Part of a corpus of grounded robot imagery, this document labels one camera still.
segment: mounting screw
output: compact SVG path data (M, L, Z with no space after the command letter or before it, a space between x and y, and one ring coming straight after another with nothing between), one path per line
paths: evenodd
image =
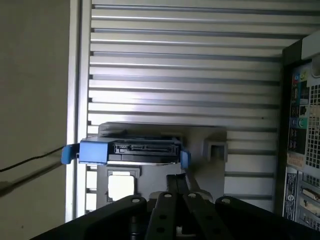
M223 202L224 204L230 204L231 203L230 199L228 199L228 198L222 199L221 202Z
M197 195L195 194L195 193L189 193L188 194L188 197L190 197L190 198L195 198Z

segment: wall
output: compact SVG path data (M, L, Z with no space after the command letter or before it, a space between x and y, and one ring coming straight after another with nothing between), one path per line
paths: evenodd
M0 168L66 142L68 0L0 3ZM59 154L0 173L12 181L59 160ZM62 166L0 197L0 236L23 240L65 218Z

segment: louvered metal panel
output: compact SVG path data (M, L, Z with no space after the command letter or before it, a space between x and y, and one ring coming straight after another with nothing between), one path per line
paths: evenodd
M320 29L320 3L82 5L78 139L111 121L227 127L225 194L271 211L280 56L284 47ZM78 175L85 173L80 167ZM82 187L78 198L85 195ZM81 199L77 203L83 207L79 216L85 207Z

